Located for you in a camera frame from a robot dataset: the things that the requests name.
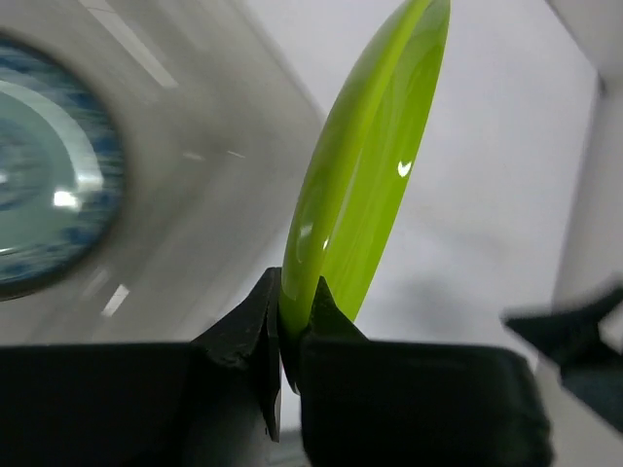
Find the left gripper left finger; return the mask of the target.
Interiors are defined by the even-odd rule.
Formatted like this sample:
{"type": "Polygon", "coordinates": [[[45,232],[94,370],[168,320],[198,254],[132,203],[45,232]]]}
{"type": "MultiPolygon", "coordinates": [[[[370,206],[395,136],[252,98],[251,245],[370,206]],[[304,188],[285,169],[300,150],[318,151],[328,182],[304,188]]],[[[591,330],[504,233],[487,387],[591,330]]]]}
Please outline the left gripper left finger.
{"type": "Polygon", "coordinates": [[[5,466],[264,466],[279,438],[277,296],[248,296],[187,342],[1,350],[5,466]]]}

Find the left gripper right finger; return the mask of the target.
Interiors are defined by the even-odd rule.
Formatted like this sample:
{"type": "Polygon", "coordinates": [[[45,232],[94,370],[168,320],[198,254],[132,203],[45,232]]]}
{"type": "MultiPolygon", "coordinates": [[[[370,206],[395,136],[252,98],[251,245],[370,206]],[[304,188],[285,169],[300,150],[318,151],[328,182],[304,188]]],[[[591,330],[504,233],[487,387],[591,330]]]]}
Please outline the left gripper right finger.
{"type": "Polygon", "coordinates": [[[366,338],[317,284],[299,347],[314,466],[549,466],[528,361],[503,347],[366,338]]]}

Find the green plate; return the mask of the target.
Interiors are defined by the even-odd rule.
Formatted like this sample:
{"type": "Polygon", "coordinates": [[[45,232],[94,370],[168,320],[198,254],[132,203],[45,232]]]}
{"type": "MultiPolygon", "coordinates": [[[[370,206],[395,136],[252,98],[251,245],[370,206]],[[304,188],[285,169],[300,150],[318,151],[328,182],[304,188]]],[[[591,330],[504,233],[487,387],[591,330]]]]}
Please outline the green plate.
{"type": "Polygon", "coordinates": [[[447,1],[402,3],[354,63],[320,132],[281,269],[291,386],[318,283],[327,283],[348,319],[369,290],[421,145],[450,17],[447,1]]]}

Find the blue patterned plate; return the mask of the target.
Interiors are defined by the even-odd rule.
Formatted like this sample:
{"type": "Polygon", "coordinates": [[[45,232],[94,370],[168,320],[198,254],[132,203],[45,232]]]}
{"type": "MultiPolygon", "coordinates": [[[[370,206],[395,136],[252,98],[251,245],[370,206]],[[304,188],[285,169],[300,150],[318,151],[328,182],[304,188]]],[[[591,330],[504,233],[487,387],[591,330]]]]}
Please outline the blue patterned plate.
{"type": "Polygon", "coordinates": [[[68,63],[1,33],[1,298],[45,289],[92,256],[125,203],[123,134],[68,63]]]}

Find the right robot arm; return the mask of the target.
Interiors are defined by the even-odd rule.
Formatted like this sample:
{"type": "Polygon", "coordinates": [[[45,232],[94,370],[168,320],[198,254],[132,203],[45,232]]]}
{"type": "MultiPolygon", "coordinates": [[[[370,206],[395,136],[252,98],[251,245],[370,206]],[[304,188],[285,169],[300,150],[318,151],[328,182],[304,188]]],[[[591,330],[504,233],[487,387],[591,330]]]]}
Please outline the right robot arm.
{"type": "Polygon", "coordinates": [[[622,429],[622,4],[552,1],[598,71],[588,143],[551,304],[509,309],[505,327],[555,369],[566,393],[622,429]]]}

